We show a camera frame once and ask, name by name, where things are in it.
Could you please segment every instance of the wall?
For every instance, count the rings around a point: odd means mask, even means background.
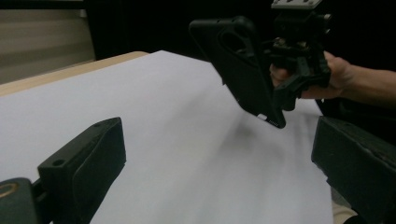
[[[0,84],[94,60],[80,10],[0,10]]]

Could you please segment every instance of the dark background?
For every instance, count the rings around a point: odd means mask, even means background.
[[[262,40],[275,36],[277,11],[272,0],[171,0],[123,1],[129,50],[160,49],[204,59],[193,43],[189,23],[195,19],[251,19]],[[376,69],[396,70],[396,14],[393,1],[324,0],[318,13],[330,13],[331,31],[323,39],[325,49],[351,63]]]

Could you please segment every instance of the wooden table edge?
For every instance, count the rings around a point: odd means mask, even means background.
[[[0,96],[11,94],[17,91],[28,90],[37,86],[48,84],[54,81],[62,80],[68,77],[74,77],[80,74],[88,73],[101,68],[109,67],[117,63],[123,63],[135,58],[147,55],[143,51],[134,51],[108,59],[85,63],[82,65],[66,68],[60,71],[42,74],[34,77],[28,77],[13,82],[0,85]]]

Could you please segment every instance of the human hand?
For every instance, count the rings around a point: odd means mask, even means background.
[[[334,57],[327,51],[324,51],[324,56],[327,60],[332,74],[330,76],[329,86],[322,88],[320,86],[310,86],[307,91],[303,91],[301,97],[305,99],[332,99],[339,97],[343,90],[352,83],[354,73],[351,72],[351,64],[346,60]],[[284,69],[278,68],[271,64],[270,66],[271,79],[274,86],[278,86],[292,74]]]

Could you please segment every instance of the white paper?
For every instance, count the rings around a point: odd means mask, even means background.
[[[0,98],[0,180],[120,117],[127,162],[92,223],[331,224],[311,161],[320,112],[299,100],[277,129],[243,111],[212,65],[166,51]]]

